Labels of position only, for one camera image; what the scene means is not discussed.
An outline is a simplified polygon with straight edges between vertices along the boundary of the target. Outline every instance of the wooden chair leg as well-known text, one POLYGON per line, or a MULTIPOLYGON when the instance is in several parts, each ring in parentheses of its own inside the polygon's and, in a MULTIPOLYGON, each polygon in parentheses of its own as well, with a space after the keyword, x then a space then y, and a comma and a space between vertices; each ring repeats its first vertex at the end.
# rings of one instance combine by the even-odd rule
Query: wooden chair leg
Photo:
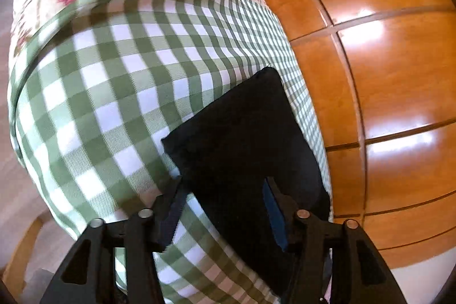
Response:
POLYGON ((27 264, 41 227, 43 227, 43 221, 38 217, 27 228, 3 273, 2 281, 16 301, 19 301, 24 289, 27 264))

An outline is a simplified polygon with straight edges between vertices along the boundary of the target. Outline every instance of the plaid bedding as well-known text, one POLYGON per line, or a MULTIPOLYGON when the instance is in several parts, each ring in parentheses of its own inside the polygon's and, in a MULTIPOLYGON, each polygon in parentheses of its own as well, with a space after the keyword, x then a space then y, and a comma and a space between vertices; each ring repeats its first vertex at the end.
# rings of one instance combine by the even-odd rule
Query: plaid bedding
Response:
MULTIPOLYGON (((160 140, 265 66, 279 72, 331 194, 321 133, 277 17, 252 0, 77 0, 34 34, 8 86, 11 142, 57 223, 151 206, 178 169, 160 140)), ((167 303, 278 299, 220 237, 193 195, 154 254, 167 303)), ((125 257, 116 255, 126 287, 125 257)))

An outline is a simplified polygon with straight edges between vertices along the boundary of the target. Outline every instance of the copper-colored screw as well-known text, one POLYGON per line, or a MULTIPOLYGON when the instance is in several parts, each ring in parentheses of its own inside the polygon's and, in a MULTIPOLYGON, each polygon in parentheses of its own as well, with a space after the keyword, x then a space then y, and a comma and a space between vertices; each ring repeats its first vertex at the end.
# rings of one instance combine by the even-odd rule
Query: copper-colored screw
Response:
POLYGON ((357 229, 359 226, 358 222, 357 221, 354 221, 353 219, 349 219, 347 221, 347 227, 348 228, 351 228, 351 229, 357 229))
POLYGON ((306 219, 311 216, 311 213, 309 213, 307 210, 300 209, 296 212, 296 215, 298 215, 298 217, 301 219, 306 219))

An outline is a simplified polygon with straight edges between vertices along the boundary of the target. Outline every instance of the green and white checkered blanket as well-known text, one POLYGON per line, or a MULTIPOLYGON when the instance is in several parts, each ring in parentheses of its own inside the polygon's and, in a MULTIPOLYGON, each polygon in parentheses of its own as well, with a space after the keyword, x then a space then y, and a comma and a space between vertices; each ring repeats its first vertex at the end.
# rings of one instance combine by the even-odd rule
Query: green and white checkered blanket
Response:
MULTIPOLYGON (((160 140, 265 66, 330 180, 304 79, 277 17, 252 0, 77 0, 22 50, 8 87, 11 141, 55 220, 77 238, 151 206, 178 175, 160 140)), ((190 195, 165 253, 166 302, 273 303, 190 195)), ((116 257, 125 286, 125 257, 116 257)))

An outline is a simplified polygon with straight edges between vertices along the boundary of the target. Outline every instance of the black cloth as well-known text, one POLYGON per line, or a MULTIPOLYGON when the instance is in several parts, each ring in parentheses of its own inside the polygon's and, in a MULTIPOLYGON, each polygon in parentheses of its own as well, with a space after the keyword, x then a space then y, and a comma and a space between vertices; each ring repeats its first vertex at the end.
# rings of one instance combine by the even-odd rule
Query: black cloth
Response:
POLYGON ((277 71, 262 69, 162 143, 218 232, 282 295, 295 258, 275 243, 263 202, 265 177, 323 220, 330 200, 277 71))

